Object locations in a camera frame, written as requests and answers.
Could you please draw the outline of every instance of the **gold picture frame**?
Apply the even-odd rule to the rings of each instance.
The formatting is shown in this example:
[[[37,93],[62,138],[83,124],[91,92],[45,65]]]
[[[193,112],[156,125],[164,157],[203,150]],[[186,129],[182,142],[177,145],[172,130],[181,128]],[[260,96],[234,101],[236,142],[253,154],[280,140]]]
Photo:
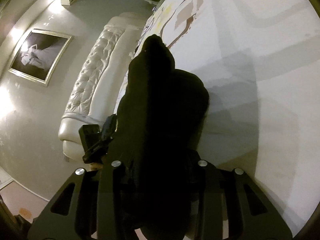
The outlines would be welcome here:
[[[12,54],[9,72],[47,87],[72,38],[39,29],[26,32]]]

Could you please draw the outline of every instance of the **leather upholstery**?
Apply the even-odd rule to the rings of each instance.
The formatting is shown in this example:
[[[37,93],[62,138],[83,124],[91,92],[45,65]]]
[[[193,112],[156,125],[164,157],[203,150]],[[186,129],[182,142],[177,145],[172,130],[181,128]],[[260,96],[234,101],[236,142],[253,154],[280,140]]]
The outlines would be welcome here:
[[[99,124],[113,114],[117,96],[137,41],[147,19],[135,13],[113,17],[91,49],[75,82],[59,129],[63,153],[82,161],[84,154],[78,130],[84,124]]]

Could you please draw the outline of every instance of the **dark figure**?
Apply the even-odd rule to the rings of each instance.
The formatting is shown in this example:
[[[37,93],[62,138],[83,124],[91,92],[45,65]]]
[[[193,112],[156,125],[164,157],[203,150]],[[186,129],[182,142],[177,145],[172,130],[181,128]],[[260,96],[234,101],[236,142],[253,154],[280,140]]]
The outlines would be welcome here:
[[[185,235],[191,201],[187,152],[208,104],[201,80],[175,69],[161,38],[148,37],[129,65],[118,128],[108,150],[113,160],[122,156],[134,188],[122,196],[123,223],[141,227],[148,240]]]

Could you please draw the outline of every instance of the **black and white photograph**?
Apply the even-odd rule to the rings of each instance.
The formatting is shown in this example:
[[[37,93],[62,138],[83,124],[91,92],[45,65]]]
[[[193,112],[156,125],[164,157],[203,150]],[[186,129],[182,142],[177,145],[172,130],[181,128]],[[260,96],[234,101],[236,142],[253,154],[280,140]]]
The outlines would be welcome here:
[[[71,38],[71,35],[31,30],[15,55],[9,71],[47,86]]]

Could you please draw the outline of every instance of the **silver screw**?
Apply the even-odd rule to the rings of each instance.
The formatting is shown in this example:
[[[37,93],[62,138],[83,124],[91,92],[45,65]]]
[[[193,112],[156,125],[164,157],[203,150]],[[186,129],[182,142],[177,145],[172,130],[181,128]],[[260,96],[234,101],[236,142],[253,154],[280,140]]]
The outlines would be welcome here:
[[[75,174],[82,175],[82,174],[84,174],[84,172],[85,172],[85,169],[79,168],[79,169],[76,170]]]
[[[111,163],[111,166],[113,167],[119,167],[121,165],[121,161],[114,161]]]
[[[244,173],[244,171],[240,168],[236,168],[235,169],[235,173],[238,174],[238,175],[242,175]]]
[[[200,160],[200,161],[198,161],[198,165],[201,166],[201,167],[205,167],[205,166],[208,165],[208,163],[206,161],[204,161],[204,160]]]

